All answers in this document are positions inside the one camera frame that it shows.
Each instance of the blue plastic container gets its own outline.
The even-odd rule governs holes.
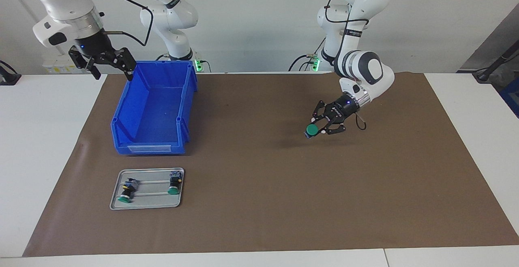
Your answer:
[[[192,62],[138,62],[112,120],[120,154],[183,154],[197,79]]]

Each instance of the black pole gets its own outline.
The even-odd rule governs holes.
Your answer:
[[[501,57],[498,58],[491,66],[489,66],[482,73],[474,73],[474,77],[479,83],[487,83],[488,77],[504,62],[506,62],[512,55],[519,50],[519,40],[517,40]]]
[[[0,66],[0,75],[4,79],[0,80],[0,86],[14,86],[22,75],[8,73],[2,66]]]

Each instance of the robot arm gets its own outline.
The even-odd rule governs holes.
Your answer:
[[[193,50],[185,33],[180,29],[195,27],[198,13],[185,0],[157,0],[158,5],[149,6],[154,16],[152,30],[164,40],[171,60],[192,60]],[[141,11],[144,26],[150,23],[150,14]]]
[[[319,102],[305,132],[307,138],[319,133],[344,132],[345,119],[382,95],[395,80],[393,70],[383,64],[376,53],[357,49],[369,20],[385,9],[390,0],[346,1],[349,6],[327,6],[317,15],[320,26],[326,31],[321,63],[331,64],[341,77],[339,84],[343,95],[330,104]],[[322,128],[316,125],[320,120],[327,120]]]
[[[92,0],[40,0],[47,16],[33,27],[34,34],[45,47],[55,47],[68,40],[75,45],[69,50],[74,64],[101,77],[95,64],[109,64],[133,77],[136,62],[128,49],[115,50],[106,35],[100,15]]]

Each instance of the green cap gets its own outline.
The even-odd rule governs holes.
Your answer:
[[[311,136],[317,135],[317,133],[319,133],[319,127],[315,124],[310,124],[306,127],[306,133]]]
[[[178,195],[180,191],[177,188],[170,188],[169,190],[167,190],[167,193],[170,195]]]
[[[127,197],[119,197],[117,200],[123,203],[130,203],[130,199],[128,199]]]

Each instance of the metal tray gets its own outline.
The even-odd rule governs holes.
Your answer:
[[[169,173],[171,171],[182,172],[182,183],[178,195],[167,193],[169,189]],[[137,191],[131,198],[131,203],[123,203],[117,200],[122,193],[122,186],[128,178],[139,181]],[[182,189],[184,188],[185,171],[182,168],[169,169],[131,169],[122,170],[117,177],[114,193],[110,202],[111,210],[167,208],[180,205]]]

